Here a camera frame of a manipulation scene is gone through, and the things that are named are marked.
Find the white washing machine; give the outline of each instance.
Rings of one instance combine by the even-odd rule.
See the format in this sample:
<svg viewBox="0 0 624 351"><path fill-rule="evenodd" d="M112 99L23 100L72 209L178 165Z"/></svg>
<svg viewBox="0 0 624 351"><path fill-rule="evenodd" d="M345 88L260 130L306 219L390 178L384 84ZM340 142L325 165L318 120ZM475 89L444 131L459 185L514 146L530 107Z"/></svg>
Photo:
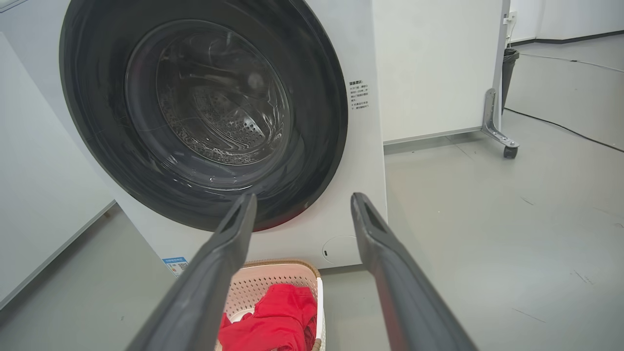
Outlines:
<svg viewBox="0 0 624 351"><path fill-rule="evenodd" d="M372 0L10 7L0 31L165 262L254 192L248 260L360 263L351 194L386 216Z"/></svg>

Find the washing machine door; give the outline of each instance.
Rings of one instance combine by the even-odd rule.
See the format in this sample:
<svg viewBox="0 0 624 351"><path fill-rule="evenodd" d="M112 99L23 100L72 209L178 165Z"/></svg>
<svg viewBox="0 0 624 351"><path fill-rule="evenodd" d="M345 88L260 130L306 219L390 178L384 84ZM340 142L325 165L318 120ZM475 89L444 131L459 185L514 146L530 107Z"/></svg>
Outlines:
<svg viewBox="0 0 624 351"><path fill-rule="evenodd" d="M309 207L336 172L347 97L303 0L73 0L60 43L67 105L130 195L214 231L255 193L255 230Z"/></svg>

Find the red cloth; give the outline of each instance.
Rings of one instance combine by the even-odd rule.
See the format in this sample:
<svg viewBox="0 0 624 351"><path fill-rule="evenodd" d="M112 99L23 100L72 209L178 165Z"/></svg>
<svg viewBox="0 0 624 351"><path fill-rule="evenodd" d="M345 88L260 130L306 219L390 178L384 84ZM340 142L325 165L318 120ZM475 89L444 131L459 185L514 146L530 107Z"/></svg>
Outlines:
<svg viewBox="0 0 624 351"><path fill-rule="evenodd" d="M316 301L309 287L275 284L254 313L230 323L223 314L219 342L223 351L310 351L316 338Z"/></svg>

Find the blue sticker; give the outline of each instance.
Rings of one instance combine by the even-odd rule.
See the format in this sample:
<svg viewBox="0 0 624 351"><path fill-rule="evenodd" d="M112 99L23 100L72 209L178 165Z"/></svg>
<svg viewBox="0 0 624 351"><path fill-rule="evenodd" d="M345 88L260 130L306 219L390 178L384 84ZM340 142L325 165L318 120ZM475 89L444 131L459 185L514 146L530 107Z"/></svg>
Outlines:
<svg viewBox="0 0 624 351"><path fill-rule="evenodd" d="M188 262L184 257L173 257L171 259L163 259L162 262L165 262L167 267L171 270L171 273L175 275L175 277L179 277L182 272L188 267Z"/></svg>

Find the laundry basket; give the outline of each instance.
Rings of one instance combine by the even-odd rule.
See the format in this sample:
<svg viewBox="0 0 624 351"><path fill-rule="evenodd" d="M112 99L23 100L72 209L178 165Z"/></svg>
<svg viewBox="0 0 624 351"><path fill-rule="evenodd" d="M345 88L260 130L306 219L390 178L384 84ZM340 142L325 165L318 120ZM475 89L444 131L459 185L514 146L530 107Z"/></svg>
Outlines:
<svg viewBox="0 0 624 351"><path fill-rule="evenodd" d="M225 301L224 312L237 322L253 309L273 284L309 287L316 299L316 342L312 350L325 350L325 314L323 312L323 281L311 264L300 260L262 260L249 262L233 277ZM221 351L217 341L216 351Z"/></svg>

